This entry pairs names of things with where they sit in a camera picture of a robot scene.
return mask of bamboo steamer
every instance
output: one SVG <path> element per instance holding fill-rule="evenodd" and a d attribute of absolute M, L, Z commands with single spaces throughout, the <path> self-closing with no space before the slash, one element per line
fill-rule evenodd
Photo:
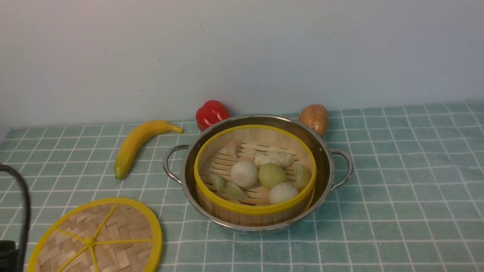
<path fill-rule="evenodd" d="M 240 143 L 237 159 L 229 156 L 225 146 Z M 249 198 L 232 200 L 227 194 L 216 194 L 208 176 L 218 174 L 231 181 L 228 170 L 238 161 L 254 161 L 256 153 L 268 151 L 292 154 L 308 172 L 310 181 L 294 198 L 282 203 L 269 203 L 269 190 L 260 185 L 244 189 Z M 293 165 L 284 169 L 288 182 L 295 181 Z M 260 227 L 278 224 L 303 213 L 314 195 L 316 162 L 310 149 L 293 134 L 267 125 L 242 125 L 219 132 L 200 148 L 194 165 L 197 195 L 201 206 L 213 216 L 240 226 Z"/>

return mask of stainless steel pot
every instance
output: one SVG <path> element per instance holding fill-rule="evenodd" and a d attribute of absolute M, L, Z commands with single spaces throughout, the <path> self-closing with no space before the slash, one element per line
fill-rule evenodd
<path fill-rule="evenodd" d="M 315 193 L 313 201 L 311 202 L 311 206 L 301 215 L 276 225 L 263 227 L 246 227 L 222 221 L 206 212 L 200 205 L 197 196 L 197 188 L 194 176 L 195 158 L 198 151 L 200 150 L 202 145 L 215 134 L 231 127 L 248 124 L 268 125 L 286 130 L 294 134 L 296 137 L 300 138 L 309 147 L 309 149 L 311 149 L 316 160 L 316 165 L 318 167 Z M 187 151 L 181 163 L 180 177 L 178 177 L 169 168 L 168 159 L 174 152 L 183 149 L 187 149 Z M 348 172 L 346 176 L 336 183 L 334 183 L 333 154 L 343 156 L 348 162 Z M 323 141 L 323 139 L 309 127 L 298 121 L 293 121 L 278 115 L 269 114 L 242 115 L 223 120 L 211 126 L 202 134 L 200 134 L 199 139 L 194 144 L 190 146 L 178 145 L 172 147 L 166 152 L 166 155 L 163 159 L 163 169 L 165 170 L 166 174 L 182 186 L 183 191 L 188 198 L 188 201 L 190 201 L 195 209 L 197 209 L 201 214 L 212 220 L 217 225 L 228 228 L 235 232 L 253 235 L 275 233 L 287 229 L 294 223 L 305 218 L 324 202 L 324 199 L 330 191 L 343 185 L 343 183 L 351 177 L 351 174 L 353 173 L 353 168 L 353 161 L 348 154 L 340 150 L 330 150 L 326 143 Z"/>

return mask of woven bamboo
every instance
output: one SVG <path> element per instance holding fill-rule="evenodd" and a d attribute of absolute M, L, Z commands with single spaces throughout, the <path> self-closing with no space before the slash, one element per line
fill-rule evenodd
<path fill-rule="evenodd" d="M 40 249 L 36 271 L 142 271 L 153 247 L 150 222 L 138 209 L 99 204 L 70 216 Z"/>

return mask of pot handle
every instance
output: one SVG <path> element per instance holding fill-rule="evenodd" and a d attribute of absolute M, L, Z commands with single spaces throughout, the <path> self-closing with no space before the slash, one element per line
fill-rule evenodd
<path fill-rule="evenodd" d="M 177 175 L 175 175 L 175 173 L 171 171 L 170 167 L 168 166 L 168 159 L 176 151 L 182 150 L 182 149 L 188 149 L 188 147 L 189 145 L 174 146 L 166 152 L 165 157 L 163 158 L 163 170 L 172 180 L 178 182 L 180 185 L 182 184 L 181 182 L 182 180 L 180 179 L 180 177 L 178 177 Z"/>
<path fill-rule="evenodd" d="M 349 178 L 351 178 L 351 174 L 353 174 L 353 170 L 355 168 L 355 166 L 353 164 L 353 160 L 351 159 L 351 157 L 346 152 L 338 150 L 338 149 L 331 149 L 331 153 L 341 155 L 346 159 L 346 161 L 348 162 L 348 172 L 346 173 L 346 176 L 342 180 L 340 180 L 336 184 L 333 184 L 330 191 L 332 191 L 332 190 L 338 188 L 339 186 L 343 185 L 343 183 L 345 183 Z"/>

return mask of black cable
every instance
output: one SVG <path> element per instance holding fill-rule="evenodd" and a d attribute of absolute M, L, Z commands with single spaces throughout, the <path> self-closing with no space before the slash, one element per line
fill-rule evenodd
<path fill-rule="evenodd" d="M 12 167 L 8 165 L 0 164 L 0 171 L 9 173 L 17 180 L 18 185 L 22 190 L 22 196 L 24 198 L 24 222 L 22 224 L 22 232 L 20 233 L 20 241 L 18 243 L 18 256 L 17 256 L 17 270 L 19 272 L 22 272 L 24 270 L 25 253 L 27 252 L 27 241 L 29 239 L 29 229 L 30 229 L 29 189 L 23 177 Z"/>

